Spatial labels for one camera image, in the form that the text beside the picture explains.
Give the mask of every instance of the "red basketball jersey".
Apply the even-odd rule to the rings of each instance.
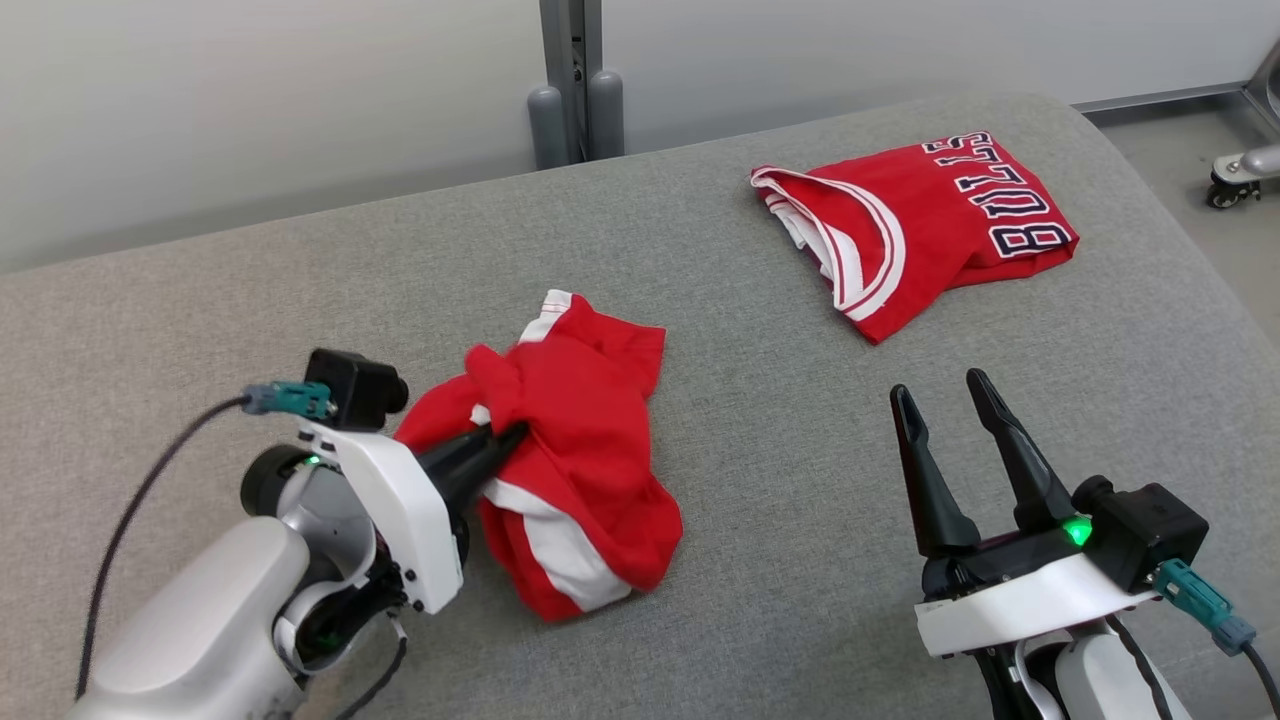
[[[872,343],[943,291],[1065,263],[1079,236],[1039,178],[972,132],[796,173],[751,173],[769,210]]]

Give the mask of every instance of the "gray cushion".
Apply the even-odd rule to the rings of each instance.
[[[748,187],[989,129],[1038,173],[1083,240],[1028,281],[946,293],[879,347],[829,306]],[[517,600],[486,552],[366,717],[923,717],[988,712],[977,666],[928,657],[887,395],[908,383],[960,505],[1014,528],[964,372],[984,368],[1074,487],[1158,480],[1212,523],[1197,568],[1280,662],[1280,368],[1204,258],[1073,110],[977,96],[401,197],[108,255],[0,281],[0,715],[70,705],[101,550],[165,442],[250,382],[296,378],[315,346],[401,369],[422,392],[475,343],[503,347],[543,293],[669,331],[650,404],[657,475],[686,534],[650,596],[561,625]],[[242,518],[241,473],[287,419],[219,419],[131,529],[102,637]],[[1262,692],[1192,621],[1132,614],[1202,717],[1252,717]],[[358,696],[389,633],[315,684],[303,717]]]

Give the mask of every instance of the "red cloth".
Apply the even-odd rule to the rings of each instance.
[[[972,132],[751,184],[872,343],[946,290],[1027,278],[1068,261],[1079,236],[1039,178]]]
[[[658,384],[666,331],[596,313],[550,291],[507,354],[476,346],[466,374],[431,389],[396,439],[415,454],[492,418],[530,437],[480,501],[485,538],[520,597],[563,620],[652,591],[684,528],[650,470],[645,400]]]

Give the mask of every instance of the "gray pole base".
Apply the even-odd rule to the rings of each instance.
[[[539,170],[570,164],[564,137],[564,100],[554,87],[529,94],[529,126],[534,132],[534,161]]]
[[[626,155],[622,137],[622,76],[613,70],[600,70],[586,83],[586,108],[591,127],[591,159]]]

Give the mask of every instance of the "black cable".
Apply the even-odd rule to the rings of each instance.
[[[1258,678],[1262,680],[1262,688],[1267,691],[1267,700],[1271,701],[1271,712],[1276,717],[1280,717],[1280,691],[1276,689],[1276,679],[1271,676],[1271,671],[1267,670],[1267,664],[1262,661],[1262,656],[1253,647],[1253,643],[1244,643],[1240,646],[1244,655],[1253,664],[1253,669],[1258,671]]]
[[[355,717],[357,712],[360,712],[366,705],[369,705],[369,701],[374,700],[374,696],[378,694],[378,691],[385,688],[387,683],[392,682],[392,675],[394,675],[396,671],[399,670],[399,664],[404,661],[404,653],[408,652],[408,638],[404,635],[404,630],[399,626],[398,620],[392,618],[392,623],[396,624],[396,633],[399,634],[401,638],[399,646],[396,648],[396,657],[392,659],[392,664],[387,667],[387,671],[383,673],[383,676],[378,678],[378,682],[374,683],[371,688],[365,691],[365,694],[360,696],[356,700],[356,702],[351,703],[351,706],[347,710],[339,712],[338,716],[334,717],[334,720],[351,720],[352,717]]]
[[[137,514],[138,507],[142,505],[142,500],[151,491],[151,486],[155,484],[156,478],[164,471],[165,465],[173,460],[173,456],[178,454],[178,450],[191,439],[191,436],[196,434],[205,423],[212,420],[216,415],[230,410],[232,407],[239,407],[250,401],[247,395],[228,400],[225,402],[219,402],[218,405],[206,410],[201,416],[192,420],[187,429],[182,430],[169,443],[156,464],[151,466],[147,477],[143,478],[142,484],[138,486],[137,492],[133,493],[133,500],[129,501],[129,506],[124,509],[124,515],[120,515],[120,521],[115,525],[115,533],[111,536],[111,542],[106,544],[106,553],[102,555],[102,564],[97,568],[97,582],[93,583],[93,596],[88,601],[88,616],[84,619],[84,647],[81,651],[81,671],[79,679],[76,680],[76,700],[79,700],[88,689],[88,671],[93,661],[93,635],[97,633],[97,614],[102,609],[102,593],[106,592],[106,575],[111,570],[111,561],[115,560],[115,551],[120,547],[120,541],[124,539],[124,530],[129,527],[129,521],[133,520],[133,515]]]
[[[1134,662],[1138,664],[1138,673],[1142,674],[1142,679],[1147,680],[1147,685],[1151,688],[1151,700],[1156,702],[1156,712],[1160,715],[1160,720],[1174,720],[1172,714],[1169,711],[1169,701],[1165,700],[1165,688],[1161,687],[1160,679],[1156,678],[1156,671],[1151,669],[1151,661],[1147,660],[1142,648],[1138,647],[1137,641],[1133,639],[1129,628],[1125,628],[1115,615],[1107,615],[1107,625],[1120,635],[1120,643],[1133,656]]]

